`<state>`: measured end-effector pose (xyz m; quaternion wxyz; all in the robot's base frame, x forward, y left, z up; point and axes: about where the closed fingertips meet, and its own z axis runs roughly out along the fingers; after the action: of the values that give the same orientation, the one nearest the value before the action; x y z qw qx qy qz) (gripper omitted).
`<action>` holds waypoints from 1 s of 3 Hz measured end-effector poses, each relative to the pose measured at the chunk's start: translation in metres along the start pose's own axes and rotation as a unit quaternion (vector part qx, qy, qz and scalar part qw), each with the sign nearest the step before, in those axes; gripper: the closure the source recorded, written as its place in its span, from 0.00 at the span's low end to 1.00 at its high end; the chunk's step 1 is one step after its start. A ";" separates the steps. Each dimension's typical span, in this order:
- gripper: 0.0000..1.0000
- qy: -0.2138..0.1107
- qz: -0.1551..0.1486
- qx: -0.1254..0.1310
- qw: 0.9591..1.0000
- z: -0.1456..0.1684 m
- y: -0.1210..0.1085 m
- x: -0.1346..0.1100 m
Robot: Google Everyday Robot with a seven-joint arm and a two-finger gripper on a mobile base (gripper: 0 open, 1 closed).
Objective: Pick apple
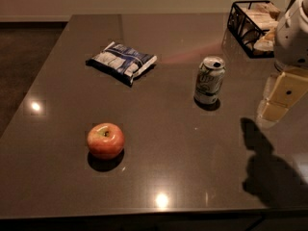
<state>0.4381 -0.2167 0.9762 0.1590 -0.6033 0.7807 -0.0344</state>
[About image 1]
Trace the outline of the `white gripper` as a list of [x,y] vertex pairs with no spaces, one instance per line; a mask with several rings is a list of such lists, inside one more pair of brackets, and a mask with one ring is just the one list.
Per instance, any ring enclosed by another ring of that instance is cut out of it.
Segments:
[[308,92],[307,70],[285,70],[308,68],[308,0],[291,0],[275,29],[273,51],[275,66],[284,71],[266,81],[257,109],[259,126],[272,126]]

